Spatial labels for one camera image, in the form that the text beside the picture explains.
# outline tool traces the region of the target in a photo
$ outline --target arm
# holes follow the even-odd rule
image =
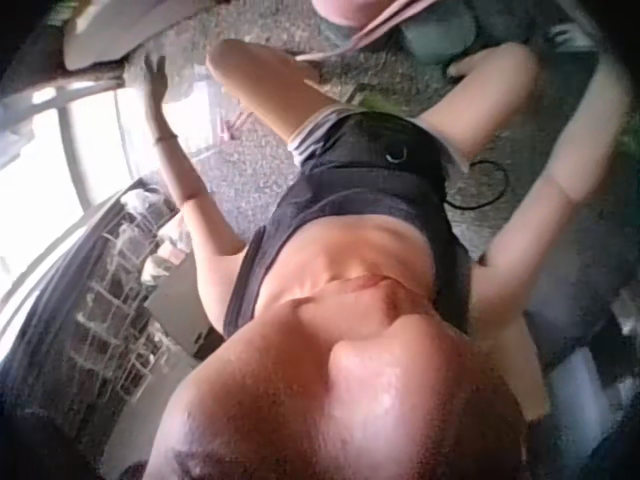
[[[162,100],[168,84],[164,59],[153,65],[147,58],[145,67],[145,111],[155,140],[160,171],[191,233],[200,299],[209,320],[222,332],[222,321],[240,266],[244,242],[209,195],[162,112]]]
[[[606,176],[630,95],[622,72],[600,61],[549,163],[472,275],[472,329],[491,336],[518,318],[547,253]]]

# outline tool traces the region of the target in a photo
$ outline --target leg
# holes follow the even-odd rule
[[[524,106],[535,86],[538,62],[527,47],[506,43],[453,64],[448,73],[465,79],[417,120],[470,161]]]
[[[304,65],[263,45],[223,40],[210,48],[207,66],[225,90],[286,142],[312,115],[338,103],[311,86]]]

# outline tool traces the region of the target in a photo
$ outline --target black cord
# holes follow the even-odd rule
[[[479,165],[491,165],[497,171],[502,173],[502,178],[504,179],[504,184],[502,186],[502,190],[500,190],[500,192],[495,197],[493,197],[491,200],[488,200],[488,201],[483,202],[483,203],[479,203],[478,205],[471,205],[471,206],[457,205],[457,204],[453,203],[452,201],[450,201],[448,199],[444,201],[445,204],[449,205],[451,208],[455,208],[456,210],[461,210],[463,212],[471,212],[473,210],[480,210],[481,208],[490,207],[491,205],[493,205],[497,201],[501,200],[502,197],[505,196],[505,194],[507,193],[507,190],[509,190],[509,186],[511,185],[511,181],[509,180],[509,173],[507,172],[507,169],[504,168],[498,162],[494,162],[493,160],[477,160],[475,162],[472,162],[469,165],[469,170],[472,170],[472,169],[474,169],[475,167],[477,167]]]

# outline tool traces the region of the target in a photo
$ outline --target hand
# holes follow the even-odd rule
[[[162,107],[162,100],[169,87],[166,66],[167,57],[164,55],[155,61],[149,55],[144,57],[144,99],[148,110],[158,110]]]

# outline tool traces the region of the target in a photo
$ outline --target bracelet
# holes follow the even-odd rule
[[[158,145],[158,144],[160,144],[160,143],[162,143],[162,142],[166,142],[166,141],[168,141],[168,140],[175,140],[175,139],[177,139],[177,138],[178,138],[178,136],[177,136],[175,133],[174,133],[174,134],[172,134],[172,135],[166,135],[166,136],[164,136],[164,137],[163,137],[163,136],[159,136],[158,138],[156,138],[156,139],[153,141],[153,144],[154,144],[154,145]]]

